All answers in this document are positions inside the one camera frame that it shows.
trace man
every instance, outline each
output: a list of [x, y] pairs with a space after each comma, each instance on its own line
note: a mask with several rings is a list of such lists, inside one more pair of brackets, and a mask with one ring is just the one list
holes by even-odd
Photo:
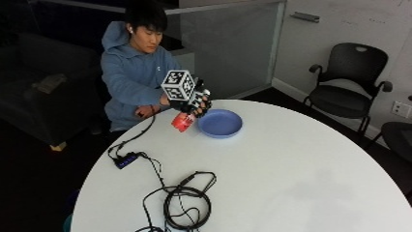
[[156, 1], [131, 0], [126, 21], [111, 22], [104, 33], [103, 81], [112, 96], [104, 109], [115, 138], [168, 108], [160, 86], [168, 71], [180, 65], [160, 46], [167, 28], [167, 14]]

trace dark couch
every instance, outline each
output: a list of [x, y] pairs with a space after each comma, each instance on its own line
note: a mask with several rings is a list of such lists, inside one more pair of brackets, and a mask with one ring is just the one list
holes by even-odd
[[79, 45], [20, 34], [0, 47], [0, 118], [58, 147], [103, 112], [99, 56]]

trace hand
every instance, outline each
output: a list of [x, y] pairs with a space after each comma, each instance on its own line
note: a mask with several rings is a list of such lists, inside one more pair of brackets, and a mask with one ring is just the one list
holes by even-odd
[[160, 96], [160, 105], [170, 105], [170, 102], [168, 102], [168, 95], [166, 93], [163, 93], [163, 95]]
[[143, 105], [136, 109], [134, 115], [142, 119], [147, 119], [152, 117], [155, 114], [158, 114], [159, 111], [160, 111], [159, 105]]
[[196, 118], [202, 118], [207, 114], [207, 111], [210, 110], [210, 108], [211, 108], [211, 101], [208, 100], [207, 96], [204, 96], [202, 105], [194, 111]]

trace floor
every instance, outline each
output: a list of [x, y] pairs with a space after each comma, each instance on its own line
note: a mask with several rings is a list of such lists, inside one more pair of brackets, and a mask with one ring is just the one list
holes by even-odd
[[[244, 98], [306, 113], [302, 102], [271, 88]], [[312, 112], [311, 117], [356, 141], [356, 133], [334, 120]], [[67, 141], [63, 152], [0, 120], [0, 231], [62, 231], [71, 214], [71, 195], [82, 188], [94, 163], [107, 148], [103, 135], [83, 131]], [[403, 191], [412, 189], [412, 164], [380, 145], [367, 151], [380, 163]]]

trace chair seat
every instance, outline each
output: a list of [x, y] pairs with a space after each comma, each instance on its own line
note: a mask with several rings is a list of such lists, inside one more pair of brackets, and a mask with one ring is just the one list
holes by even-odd
[[388, 122], [383, 125], [382, 133], [391, 150], [412, 162], [412, 124]]
[[371, 99], [363, 94], [330, 85], [320, 85], [310, 100], [320, 110], [352, 119], [366, 117], [371, 107]]

